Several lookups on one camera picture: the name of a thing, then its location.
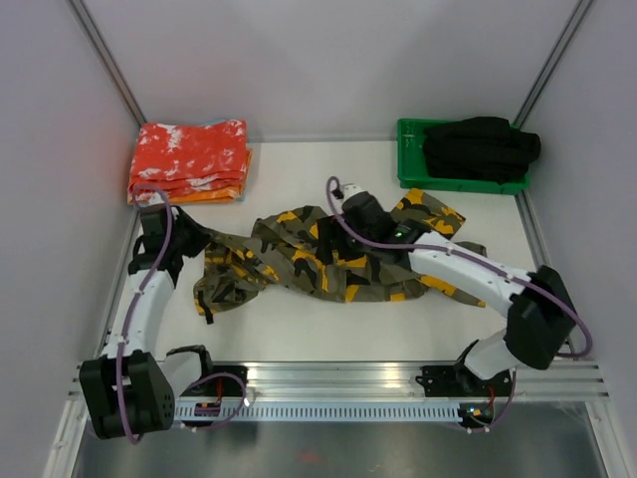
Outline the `black trousers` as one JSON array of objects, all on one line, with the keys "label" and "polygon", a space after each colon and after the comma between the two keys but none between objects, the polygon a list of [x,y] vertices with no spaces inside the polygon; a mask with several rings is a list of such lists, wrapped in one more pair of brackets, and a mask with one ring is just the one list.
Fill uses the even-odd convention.
[{"label": "black trousers", "polygon": [[475,117],[423,129],[422,150],[431,176],[491,181],[503,185],[524,179],[538,160],[538,134],[521,131],[508,120]]}]

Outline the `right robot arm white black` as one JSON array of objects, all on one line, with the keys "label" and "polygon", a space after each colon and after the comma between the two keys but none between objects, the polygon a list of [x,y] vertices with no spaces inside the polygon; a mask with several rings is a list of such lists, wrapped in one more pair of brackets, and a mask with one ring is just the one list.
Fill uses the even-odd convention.
[{"label": "right robot arm white black", "polygon": [[441,280],[483,301],[504,328],[468,345],[454,364],[455,385],[478,393],[498,373],[518,365],[545,370],[577,325],[560,275],[542,266],[526,271],[455,244],[414,219],[393,219],[367,190],[333,183],[327,202],[344,232],[344,244],[419,276]]}]

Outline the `camouflage yellow green trousers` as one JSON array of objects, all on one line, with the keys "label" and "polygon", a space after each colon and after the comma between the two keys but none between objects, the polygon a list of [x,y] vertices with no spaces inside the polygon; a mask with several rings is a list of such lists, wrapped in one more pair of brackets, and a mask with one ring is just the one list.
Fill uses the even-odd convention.
[{"label": "camouflage yellow green trousers", "polygon": [[461,304],[485,305],[440,279],[361,251],[318,206],[259,218],[248,236],[210,236],[203,275],[193,287],[194,305],[208,323],[271,285],[334,303],[401,302],[437,290]]}]

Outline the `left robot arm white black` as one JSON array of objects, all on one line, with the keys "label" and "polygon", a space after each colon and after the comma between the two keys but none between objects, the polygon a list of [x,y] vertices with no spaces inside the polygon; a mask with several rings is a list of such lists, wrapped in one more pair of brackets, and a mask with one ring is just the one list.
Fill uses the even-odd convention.
[{"label": "left robot arm white black", "polygon": [[163,359],[154,352],[164,312],[185,259],[207,245],[205,228],[181,208],[143,208],[142,233],[133,247],[128,281],[133,297],[121,330],[100,356],[81,364],[79,381],[100,439],[142,435],[171,427],[176,399],[187,390],[209,393],[217,372],[202,346],[177,348]]}]

